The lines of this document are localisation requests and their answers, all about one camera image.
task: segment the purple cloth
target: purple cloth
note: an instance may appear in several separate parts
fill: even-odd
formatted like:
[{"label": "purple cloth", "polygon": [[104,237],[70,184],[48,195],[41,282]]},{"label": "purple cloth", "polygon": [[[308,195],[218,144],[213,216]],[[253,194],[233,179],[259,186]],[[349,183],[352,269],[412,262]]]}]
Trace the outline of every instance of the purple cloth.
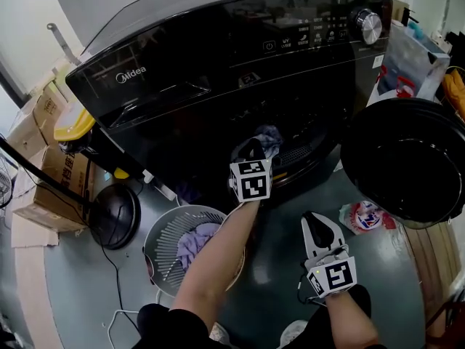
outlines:
[{"label": "purple cloth", "polygon": [[182,234],[182,237],[177,242],[176,257],[181,262],[184,271],[187,271],[197,253],[215,235],[220,226],[220,224],[206,223],[199,225],[188,233]]}]

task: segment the orange cloth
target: orange cloth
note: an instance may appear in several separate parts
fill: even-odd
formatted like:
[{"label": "orange cloth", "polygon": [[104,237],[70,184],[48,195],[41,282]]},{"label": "orange cloth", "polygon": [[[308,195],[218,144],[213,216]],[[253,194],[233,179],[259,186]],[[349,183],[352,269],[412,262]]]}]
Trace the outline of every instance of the orange cloth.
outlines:
[{"label": "orange cloth", "polygon": [[452,103],[458,114],[465,120],[465,84],[460,73],[454,70],[452,74],[446,74],[442,80],[442,86],[446,97]]}]

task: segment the washing machine door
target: washing machine door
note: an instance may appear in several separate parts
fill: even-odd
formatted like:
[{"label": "washing machine door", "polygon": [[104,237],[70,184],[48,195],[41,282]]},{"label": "washing machine door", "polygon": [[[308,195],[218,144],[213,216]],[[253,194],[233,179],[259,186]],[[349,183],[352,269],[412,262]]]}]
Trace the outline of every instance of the washing machine door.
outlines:
[{"label": "washing machine door", "polygon": [[465,204],[465,126],[441,105],[391,99],[352,120],[341,161],[368,200],[411,228],[461,213]]}]

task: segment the black round base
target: black round base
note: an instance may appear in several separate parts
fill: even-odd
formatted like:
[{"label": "black round base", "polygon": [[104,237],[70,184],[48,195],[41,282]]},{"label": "black round base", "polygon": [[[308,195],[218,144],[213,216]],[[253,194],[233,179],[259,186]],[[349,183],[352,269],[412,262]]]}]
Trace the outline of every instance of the black round base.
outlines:
[{"label": "black round base", "polygon": [[126,246],[140,223],[140,203],[127,186],[117,183],[97,195],[89,216],[94,240],[106,249]]}]

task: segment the control knob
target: control knob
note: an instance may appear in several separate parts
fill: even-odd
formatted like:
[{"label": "control knob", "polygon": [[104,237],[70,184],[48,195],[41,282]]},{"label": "control knob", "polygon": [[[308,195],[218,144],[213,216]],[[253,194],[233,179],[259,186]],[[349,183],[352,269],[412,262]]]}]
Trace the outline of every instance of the control knob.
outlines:
[{"label": "control knob", "polygon": [[381,18],[369,9],[364,9],[358,13],[355,25],[360,30],[362,40],[368,45],[375,44],[383,30]]}]

